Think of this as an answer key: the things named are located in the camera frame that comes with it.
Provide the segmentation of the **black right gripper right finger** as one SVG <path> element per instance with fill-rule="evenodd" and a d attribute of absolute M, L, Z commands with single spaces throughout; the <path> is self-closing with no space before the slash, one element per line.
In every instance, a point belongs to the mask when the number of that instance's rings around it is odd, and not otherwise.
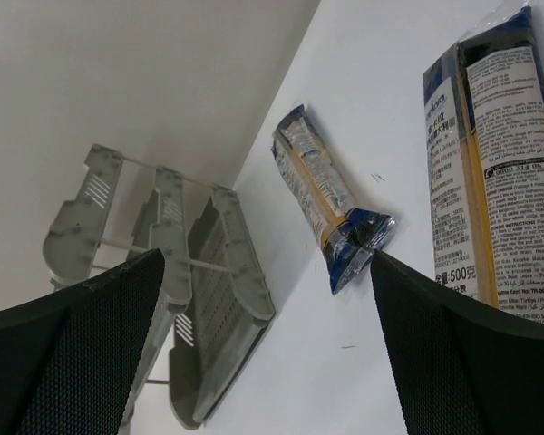
<path fill-rule="evenodd" d="M 544 434 L 544 324 L 379 252 L 374 298 L 410 434 Z"/>

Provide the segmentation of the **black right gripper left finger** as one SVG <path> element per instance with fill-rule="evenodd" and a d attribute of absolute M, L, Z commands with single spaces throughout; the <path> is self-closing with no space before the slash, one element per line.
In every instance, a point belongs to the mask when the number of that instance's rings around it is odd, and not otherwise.
<path fill-rule="evenodd" d="M 0 311 L 0 434 L 116 434 L 158 302 L 152 249 Z"/>

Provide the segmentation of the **spaghetti bag white label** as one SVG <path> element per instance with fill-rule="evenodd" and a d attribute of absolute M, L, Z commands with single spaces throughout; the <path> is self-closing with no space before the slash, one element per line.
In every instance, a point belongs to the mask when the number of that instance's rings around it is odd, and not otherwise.
<path fill-rule="evenodd" d="M 506 1 L 423 73 L 437 283 L 544 324 L 544 73 Z"/>

